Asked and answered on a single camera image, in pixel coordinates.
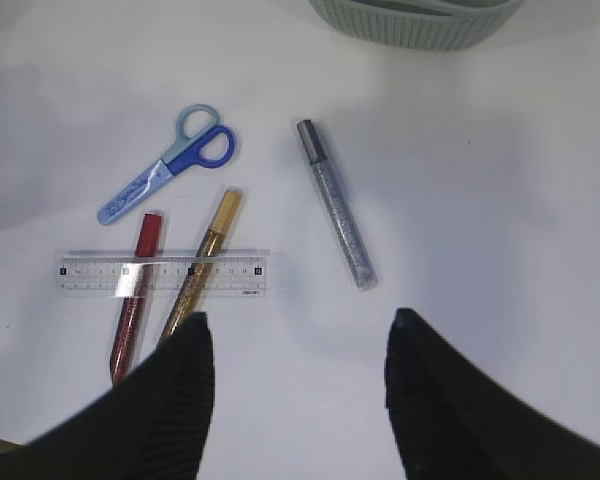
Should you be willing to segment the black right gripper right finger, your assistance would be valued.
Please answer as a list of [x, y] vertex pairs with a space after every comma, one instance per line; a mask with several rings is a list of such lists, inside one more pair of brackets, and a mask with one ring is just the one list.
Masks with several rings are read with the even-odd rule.
[[409, 479], [600, 479], [600, 445], [494, 382], [412, 309], [392, 322], [384, 377]]

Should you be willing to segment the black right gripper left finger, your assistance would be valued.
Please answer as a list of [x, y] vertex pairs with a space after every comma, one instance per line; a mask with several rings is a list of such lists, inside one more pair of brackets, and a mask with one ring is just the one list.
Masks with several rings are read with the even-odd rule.
[[214, 396], [212, 336], [194, 313], [93, 404], [0, 455], [0, 479], [194, 479]]

